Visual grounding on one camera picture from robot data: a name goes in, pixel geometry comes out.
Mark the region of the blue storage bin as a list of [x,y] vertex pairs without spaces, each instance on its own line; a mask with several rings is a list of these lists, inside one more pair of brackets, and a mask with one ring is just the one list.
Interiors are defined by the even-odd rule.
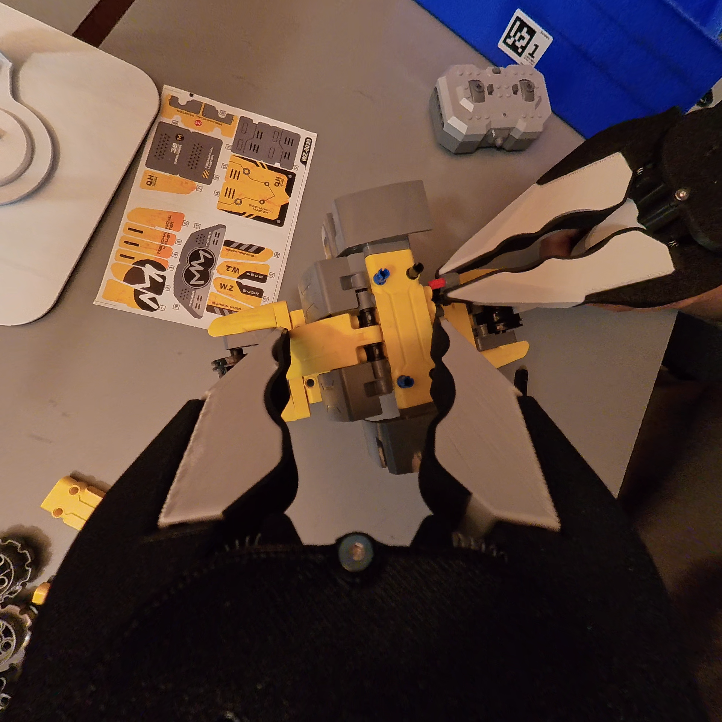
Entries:
[[721,76],[719,1],[420,1],[495,65],[520,8],[553,38],[535,66],[552,111],[585,138],[678,106],[689,111]]

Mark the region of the white printed marker tag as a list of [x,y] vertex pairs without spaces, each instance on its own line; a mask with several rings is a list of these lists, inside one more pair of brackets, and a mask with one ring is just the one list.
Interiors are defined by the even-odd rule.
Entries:
[[498,48],[520,65],[535,67],[554,38],[528,16],[516,9],[498,41]]

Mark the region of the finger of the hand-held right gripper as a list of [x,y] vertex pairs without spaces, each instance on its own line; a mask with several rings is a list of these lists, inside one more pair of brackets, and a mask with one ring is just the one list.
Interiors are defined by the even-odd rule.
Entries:
[[[557,228],[585,219],[598,224],[624,205],[633,172],[614,153],[546,184],[535,184],[479,230],[438,270],[439,276],[462,274],[485,264],[496,253],[525,248]],[[647,236],[638,228],[609,236],[589,256],[548,258],[529,270],[498,269],[487,278],[646,278]]]
[[619,230],[589,252],[548,258],[528,270],[497,270],[458,287],[454,301],[514,308],[571,308],[591,294],[643,282],[674,271],[663,243],[641,228]]

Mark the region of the grey toy battery box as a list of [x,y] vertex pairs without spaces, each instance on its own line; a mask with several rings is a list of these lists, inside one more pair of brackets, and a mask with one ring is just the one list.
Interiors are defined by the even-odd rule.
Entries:
[[455,155],[527,149],[542,134],[550,106],[543,74],[518,65],[449,67],[429,100],[435,138]]

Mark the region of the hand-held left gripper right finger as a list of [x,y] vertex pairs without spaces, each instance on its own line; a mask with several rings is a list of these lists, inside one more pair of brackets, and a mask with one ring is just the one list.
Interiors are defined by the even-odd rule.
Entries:
[[499,521],[560,530],[520,392],[445,319],[432,332],[432,420],[419,471],[428,508],[459,534]]

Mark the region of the pile of toy brick parts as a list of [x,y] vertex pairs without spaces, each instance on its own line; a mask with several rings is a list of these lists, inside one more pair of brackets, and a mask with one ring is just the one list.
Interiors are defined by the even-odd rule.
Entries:
[[32,595],[51,559],[50,538],[36,526],[16,525],[1,535],[1,709],[14,693],[38,606]]

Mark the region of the white book stand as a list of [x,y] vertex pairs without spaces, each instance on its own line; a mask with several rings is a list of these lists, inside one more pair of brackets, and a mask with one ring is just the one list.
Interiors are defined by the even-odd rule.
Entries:
[[1,8],[1,323],[55,304],[159,107],[139,68]]

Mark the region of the person's right hand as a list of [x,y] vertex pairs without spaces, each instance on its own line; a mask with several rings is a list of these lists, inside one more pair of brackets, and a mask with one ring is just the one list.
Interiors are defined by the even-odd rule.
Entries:
[[704,319],[721,320],[721,286],[680,302],[671,308]]

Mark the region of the yellow toy brick robot model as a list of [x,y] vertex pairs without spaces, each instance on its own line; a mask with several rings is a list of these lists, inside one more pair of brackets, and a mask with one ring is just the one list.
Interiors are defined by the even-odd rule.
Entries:
[[431,285],[420,280],[410,236],[430,230],[421,180],[382,185],[334,200],[321,227],[326,258],[301,276],[301,309],[276,302],[215,320],[225,375],[272,329],[289,331],[290,400],[285,421],[322,403],[337,422],[362,422],[369,454],[391,474],[420,460],[436,414],[430,394]]

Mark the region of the yellow grey sticker sheet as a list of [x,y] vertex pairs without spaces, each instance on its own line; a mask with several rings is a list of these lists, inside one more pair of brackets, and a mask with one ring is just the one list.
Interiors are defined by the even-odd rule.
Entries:
[[207,329],[276,302],[316,140],[165,85],[95,305]]

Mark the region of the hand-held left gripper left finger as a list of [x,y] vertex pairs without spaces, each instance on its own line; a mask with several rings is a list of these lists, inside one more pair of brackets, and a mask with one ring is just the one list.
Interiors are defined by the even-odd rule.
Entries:
[[283,514],[298,490],[290,431],[290,334],[267,330],[212,386],[191,434],[158,527],[223,520],[254,531]]

